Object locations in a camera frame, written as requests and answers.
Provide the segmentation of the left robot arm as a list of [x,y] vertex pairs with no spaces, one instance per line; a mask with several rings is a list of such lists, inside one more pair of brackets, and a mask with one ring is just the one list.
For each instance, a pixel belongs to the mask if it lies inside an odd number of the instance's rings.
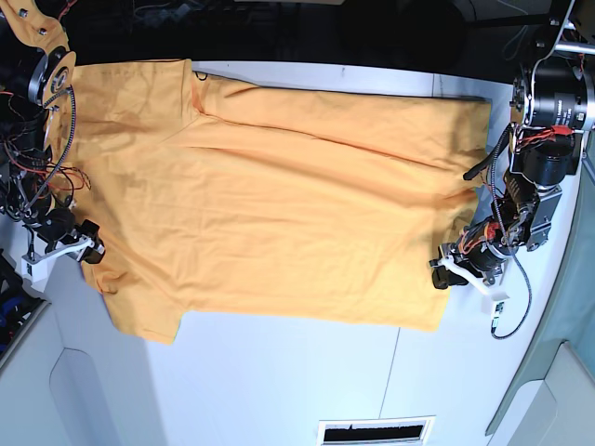
[[528,19],[537,30],[520,55],[510,122],[463,178],[486,175],[491,214],[463,229],[430,261],[435,288],[491,288],[520,248],[547,242],[562,197],[594,129],[594,4],[555,1]]

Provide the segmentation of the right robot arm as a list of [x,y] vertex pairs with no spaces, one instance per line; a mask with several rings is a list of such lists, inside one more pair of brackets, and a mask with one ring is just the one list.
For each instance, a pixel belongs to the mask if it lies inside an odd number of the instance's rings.
[[79,178],[65,164],[73,145],[76,55],[52,1],[1,4],[1,213],[22,224],[46,253],[65,248],[98,264],[105,248],[99,226],[77,222],[72,208]]

